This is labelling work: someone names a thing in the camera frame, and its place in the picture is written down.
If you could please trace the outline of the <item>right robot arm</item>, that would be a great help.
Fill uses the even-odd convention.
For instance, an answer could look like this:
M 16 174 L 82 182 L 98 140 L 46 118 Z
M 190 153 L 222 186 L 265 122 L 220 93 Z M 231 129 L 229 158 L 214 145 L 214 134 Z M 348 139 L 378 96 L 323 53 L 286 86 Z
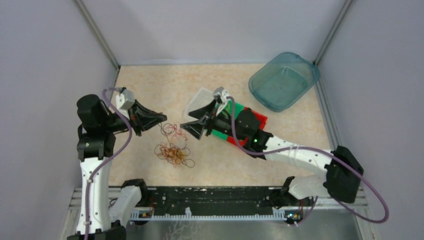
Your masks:
M 349 148 L 337 146 L 334 150 L 296 145 L 263 130 L 265 118 L 248 107 L 224 108 L 210 104 L 193 110 L 194 121 L 180 124 L 196 139 L 209 136 L 213 131 L 233 138 L 234 145 L 253 158 L 290 164 L 312 173 L 306 177 L 288 177 L 281 199 L 287 206 L 295 206 L 307 197 L 331 197 L 352 204 L 357 198 L 364 169 Z

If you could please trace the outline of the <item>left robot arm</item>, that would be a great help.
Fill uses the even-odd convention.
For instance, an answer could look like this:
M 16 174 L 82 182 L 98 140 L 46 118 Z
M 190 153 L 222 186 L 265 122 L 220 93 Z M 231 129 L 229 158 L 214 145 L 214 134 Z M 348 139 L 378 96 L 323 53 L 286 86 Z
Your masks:
M 133 209 L 149 203 L 150 193 L 143 179 L 126 180 L 113 206 L 107 201 L 112 160 L 131 141 L 132 135 L 161 124 L 167 116 L 142 106 L 132 93 L 117 97 L 117 106 L 109 110 L 95 94 L 81 97 L 77 103 L 76 146 L 82 176 L 81 210 L 75 233 L 69 240 L 125 240 L 126 225 Z

